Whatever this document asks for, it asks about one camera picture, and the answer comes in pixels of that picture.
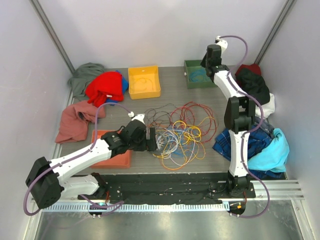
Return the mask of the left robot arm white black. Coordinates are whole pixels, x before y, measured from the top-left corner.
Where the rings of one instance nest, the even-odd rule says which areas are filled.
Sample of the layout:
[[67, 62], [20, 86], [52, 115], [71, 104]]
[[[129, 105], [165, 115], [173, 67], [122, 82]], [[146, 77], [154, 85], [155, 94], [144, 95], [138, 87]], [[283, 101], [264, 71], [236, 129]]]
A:
[[100, 200], [107, 192], [100, 175], [77, 177], [78, 172], [127, 151], [153, 152], [156, 149], [155, 128], [147, 128], [143, 121], [133, 118], [127, 126], [106, 132], [80, 150], [52, 160], [45, 157], [35, 160], [25, 181], [26, 195], [33, 197], [40, 210], [52, 206], [61, 197], [87, 195]]

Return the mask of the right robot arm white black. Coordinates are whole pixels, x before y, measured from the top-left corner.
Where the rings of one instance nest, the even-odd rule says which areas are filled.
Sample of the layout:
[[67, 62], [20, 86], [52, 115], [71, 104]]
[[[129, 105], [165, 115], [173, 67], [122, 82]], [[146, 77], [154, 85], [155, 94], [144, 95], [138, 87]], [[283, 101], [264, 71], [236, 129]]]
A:
[[227, 100], [224, 125], [230, 136], [231, 157], [225, 190], [230, 197], [236, 198], [250, 189], [248, 141], [255, 122], [256, 103], [240, 90], [229, 68], [222, 64], [222, 53], [227, 47], [224, 40], [208, 45], [200, 65]]

